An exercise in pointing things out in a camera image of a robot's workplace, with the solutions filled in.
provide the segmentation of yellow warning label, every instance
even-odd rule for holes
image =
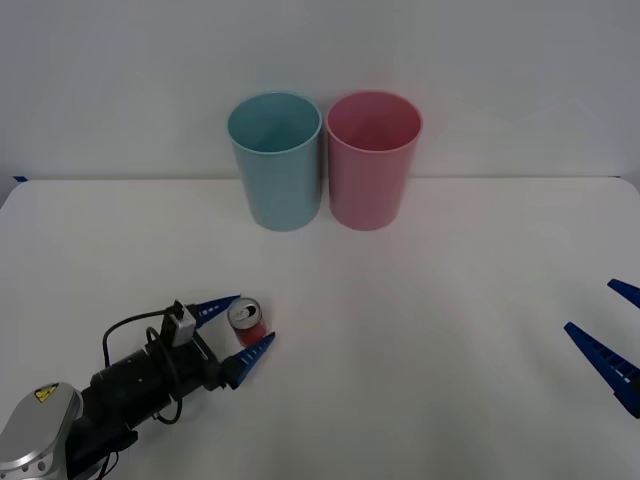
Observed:
[[[44,401],[51,396],[53,392],[58,388],[58,384],[54,383],[53,385],[47,385],[46,387],[39,388],[35,391],[36,398],[40,400],[40,403],[44,403]]]

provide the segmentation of black cable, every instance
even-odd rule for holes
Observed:
[[[109,335],[111,335],[114,332],[114,330],[117,330],[118,328],[122,327],[123,325],[126,325],[127,323],[135,322],[137,320],[143,320],[145,318],[151,318],[151,317],[159,317],[161,315],[164,315],[166,311],[167,310],[158,310],[155,312],[134,315],[133,317],[125,318],[124,320],[109,327],[107,331],[104,332],[104,335],[102,336],[102,354],[104,355],[105,368],[111,365],[111,360],[109,359],[109,345],[107,341],[109,339]],[[160,422],[164,423],[165,425],[173,425],[178,420],[180,420],[180,415],[182,414],[182,394],[180,393],[180,378],[178,377],[178,371],[176,370],[173,360],[171,360],[171,357],[169,356],[169,352],[167,351],[167,348],[164,346],[164,344],[162,343],[162,340],[160,339],[160,334],[153,327],[149,327],[147,328],[146,336],[147,336],[147,342],[151,342],[151,336],[153,336],[156,340],[158,340],[158,344],[160,345],[160,348],[162,349],[162,353],[164,354],[165,359],[167,360],[167,364],[169,365],[169,370],[171,371],[171,376],[173,377],[173,381],[176,387],[176,396],[178,397],[178,400],[177,400],[178,408],[176,409],[176,414],[172,419],[167,420],[159,413],[157,414],[156,418]],[[116,454],[116,461],[111,466],[111,468],[107,470],[107,466],[109,465],[109,460],[111,459],[111,453],[107,454],[107,458],[102,464],[102,468],[100,469],[100,473],[96,477],[96,480],[102,480],[104,477],[109,475],[114,468],[116,468],[116,465],[120,461],[120,454],[118,452],[113,452],[113,453]]]
[[[167,365],[169,365],[169,371],[171,372],[171,376],[173,377],[173,383],[176,389],[175,396],[177,397],[176,403],[178,404],[176,408],[176,414],[173,416],[173,418],[167,420],[162,415],[160,415],[160,413],[158,413],[155,418],[156,420],[160,421],[161,423],[164,423],[165,425],[173,425],[178,420],[180,420],[180,415],[182,414],[182,393],[180,392],[180,377],[178,377],[178,370],[176,369],[176,366],[174,365],[173,360],[171,360],[169,351],[167,350],[167,347],[164,346],[164,343],[162,343],[162,340],[160,339],[160,334],[156,331],[156,329],[153,327],[147,327],[145,334],[147,336],[148,343],[151,343],[152,336],[154,339],[158,341],[158,345],[160,346],[160,349],[164,354],[165,360],[167,361]]]
[[[96,480],[102,480],[104,477],[109,475],[114,468],[116,468],[116,465],[120,461],[120,454],[118,452],[114,452],[114,453],[116,454],[116,461],[113,462],[113,465],[111,465],[111,468],[107,470],[107,465],[109,465],[109,460],[111,459],[111,454],[109,453],[104,463],[102,464],[102,468],[100,469],[100,473],[96,477]]]
[[[111,468],[109,470],[106,471],[106,473],[104,474],[104,476],[106,477],[107,475],[109,475],[111,473],[111,471],[116,468],[116,465],[118,464],[118,462],[120,461],[120,454],[118,452],[116,453],[116,461],[113,462],[113,465],[111,465]]]
[[[120,328],[123,325],[126,325],[127,323],[135,322],[136,320],[142,320],[145,318],[159,317],[161,315],[164,315],[164,313],[165,313],[165,310],[158,310],[157,312],[142,313],[140,315],[135,315],[133,317],[125,318],[124,320],[109,327],[109,329],[106,332],[104,332],[104,336],[102,337],[102,354],[104,355],[104,366],[108,367],[109,365],[111,365],[111,362],[109,360],[109,347],[107,346],[107,339],[109,338],[109,335],[113,333],[114,330],[116,330],[117,328]]]

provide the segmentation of soda can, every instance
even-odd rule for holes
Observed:
[[[262,308],[253,298],[234,300],[227,310],[227,319],[244,347],[258,343],[267,334]]]

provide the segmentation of white table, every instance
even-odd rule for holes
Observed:
[[[640,285],[639,245],[640,197],[609,178],[412,180],[367,233],[326,195],[266,231],[235,180],[27,182],[0,210],[0,424],[36,386],[88,385],[116,321],[241,291],[270,352],[144,424],[117,478],[635,480],[640,424],[562,327],[640,364],[640,312],[606,286]],[[239,348],[224,318],[202,334]]]

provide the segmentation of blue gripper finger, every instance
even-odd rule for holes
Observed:
[[[234,390],[244,381],[247,374],[258,363],[260,357],[267,351],[269,345],[276,338],[276,333],[272,332],[255,345],[245,348],[241,352],[230,356],[222,362],[222,369],[225,372],[227,383]]]
[[[196,318],[196,328],[200,328],[208,321],[213,320],[216,315],[224,312],[236,298],[240,298],[240,295],[233,295],[231,297],[211,300],[210,302],[189,305],[191,314]]]
[[[613,389],[613,394],[635,418],[640,418],[640,370],[607,348],[582,329],[569,322],[564,329],[591,365]]]
[[[633,303],[636,307],[640,308],[640,288],[629,285],[628,283],[621,282],[620,280],[612,279],[607,283],[609,288],[618,292],[624,298]]]

